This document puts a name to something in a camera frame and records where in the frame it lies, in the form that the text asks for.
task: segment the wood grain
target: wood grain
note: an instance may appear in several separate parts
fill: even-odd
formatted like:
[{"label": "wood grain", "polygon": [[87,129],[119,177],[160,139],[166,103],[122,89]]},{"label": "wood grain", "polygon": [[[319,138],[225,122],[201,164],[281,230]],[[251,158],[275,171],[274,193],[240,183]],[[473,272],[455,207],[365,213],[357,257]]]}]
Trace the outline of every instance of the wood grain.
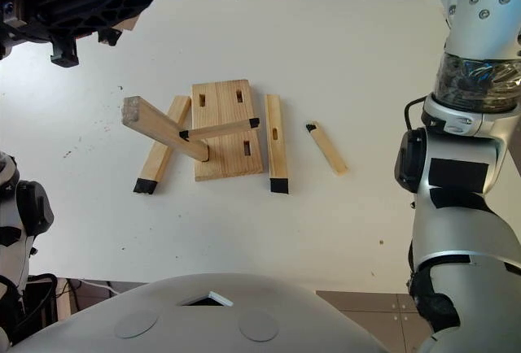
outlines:
[{"label": "wood grain", "polygon": [[342,176],[348,172],[348,166],[340,156],[340,153],[335,148],[330,138],[326,135],[322,127],[317,121],[310,121],[306,126],[313,140],[317,143],[318,148],[324,154],[327,162],[333,169],[336,175]]},{"label": "wood grain", "polygon": [[278,95],[266,94],[265,110],[271,191],[287,194],[289,193],[289,189],[287,183],[286,144],[282,128],[280,97]]},{"label": "wood grain", "polygon": [[[185,123],[186,115],[190,110],[190,103],[190,97],[182,95],[174,97],[167,116],[176,123],[183,125]],[[154,142],[154,144],[152,144],[147,160],[145,161],[145,164],[143,164],[143,168],[139,174],[138,183],[134,188],[134,192],[144,193],[145,190],[140,191],[142,187],[138,186],[138,184],[142,182],[140,180],[146,180],[148,184],[150,184],[148,181],[153,181],[154,183],[152,188],[148,188],[147,193],[154,193],[155,186],[163,179],[164,170],[169,164],[172,152],[173,148],[168,147],[163,143]]]},{"label": "wood grain", "polygon": [[206,144],[199,141],[188,142],[179,137],[182,128],[143,98],[139,96],[125,98],[121,112],[123,125],[166,146],[176,148],[193,159],[208,160]]},{"label": "wood grain", "polygon": [[[192,85],[192,128],[209,127],[255,117],[248,81]],[[255,130],[207,140],[208,162],[195,162],[195,180],[246,176],[263,171]]]},{"label": "wood grain", "polygon": [[218,137],[224,135],[231,135],[232,133],[249,131],[250,129],[258,128],[259,119],[253,118],[249,120],[235,121],[234,123],[227,123],[221,125],[212,125],[210,127],[202,127],[197,129],[187,129],[181,131],[179,136],[189,140],[209,139],[211,137]]}]

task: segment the white table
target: white table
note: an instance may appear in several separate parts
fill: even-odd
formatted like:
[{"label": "white table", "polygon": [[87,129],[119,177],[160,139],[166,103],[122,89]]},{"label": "white table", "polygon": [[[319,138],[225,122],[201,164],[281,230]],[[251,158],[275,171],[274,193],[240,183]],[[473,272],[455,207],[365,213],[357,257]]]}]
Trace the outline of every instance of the white table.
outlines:
[{"label": "white table", "polygon": [[[48,45],[14,48],[0,62],[0,148],[46,187],[56,216],[31,272],[251,272],[405,292],[414,212],[393,167],[403,106],[431,91],[446,34],[431,0],[156,0],[116,48],[79,40],[79,67],[51,64]],[[261,118],[262,94],[282,97],[291,194],[271,194],[267,172],[195,183],[180,155],[153,196],[134,194],[151,140],[120,124],[123,97],[166,111],[194,83],[239,78]],[[332,174],[304,129],[311,119],[348,175]],[[518,235],[521,208],[508,196],[520,191],[508,156],[489,203]]]}]

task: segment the wooden stick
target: wooden stick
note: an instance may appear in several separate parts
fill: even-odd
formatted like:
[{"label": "wooden stick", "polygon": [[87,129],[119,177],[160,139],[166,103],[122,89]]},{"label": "wooden stick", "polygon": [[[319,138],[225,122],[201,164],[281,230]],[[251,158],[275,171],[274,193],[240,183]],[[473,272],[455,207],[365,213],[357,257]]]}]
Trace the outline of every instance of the wooden stick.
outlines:
[{"label": "wooden stick", "polygon": [[181,131],[179,136],[185,140],[209,139],[210,137],[249,131],[250,129],[258,128],[259,123],[259,118],[255,117],[249,120],[235,121],[234,123],[213,125],[211,127],[202,127],[197,129],[186,129]]},{"label": "wooden stick", "polygon": [[348,172],[348,166],[318,122],[310,121],[306,124],[306,129],[311,133],[313,140],[317,143],[335,174],[341,176]]},{"label": "wooden stick", "polygon": [[289,194],[286,145],[282,130],[280,97],[266,94],[266,133],[268,136],[269,183],[274,193]]},{"label": "wooden stick", "polygon": [[[182,95],[174,97],[167,116],[176,123],[183,124],[190,110],[190,103],[190,97]],[[162,143],[154,142],[148,154],[148,158],[143,165],[141,174],[139,174],[139,178],[134,186],[134,192],[154,193],[155,187],[163,179],[164,170],[169,163],[172,151],[172,148]]]},{"label": "wooden stick", "polygon": [[200,141],[189,142],[179,137],[181,127],[143,98],[127,97],[123,101],[123,125],[147,135],[168,147],[204,162],[208,160],[208,146]]}]

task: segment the transparent wrap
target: transparent wrap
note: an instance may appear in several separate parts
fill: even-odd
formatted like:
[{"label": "transparent wrap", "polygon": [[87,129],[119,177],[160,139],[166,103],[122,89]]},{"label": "transparent wrap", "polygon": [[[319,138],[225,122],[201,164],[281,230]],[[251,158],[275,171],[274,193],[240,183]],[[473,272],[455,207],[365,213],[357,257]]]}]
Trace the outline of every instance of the transparent wrap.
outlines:
[{"label": "transparent wrap", "polygon": [[521,60],[469,60],[444,54],[434,99],[453,109],[500,113],[521,95]]}]

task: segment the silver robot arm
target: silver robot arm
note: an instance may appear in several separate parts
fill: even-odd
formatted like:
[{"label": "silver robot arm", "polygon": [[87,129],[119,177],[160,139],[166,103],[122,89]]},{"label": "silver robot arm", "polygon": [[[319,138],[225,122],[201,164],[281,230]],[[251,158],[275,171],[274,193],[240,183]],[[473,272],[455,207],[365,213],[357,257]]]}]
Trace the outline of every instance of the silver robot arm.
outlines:
[{"label": "silver robot arm", "polygon": [[451,31],[395,172],[415,193],[409,292],[434,330],[420,351],[520,351],[521,246],[484,196],[521,115],[521,0],[441,1]]},{"label": "silver robot arm", "polygon": [[33,316],[22,300],[29,256],[35,252],[34,238],[47,231],[53,220],[43,187],[20,181],[15,160],[0,151],[0,352]]}]

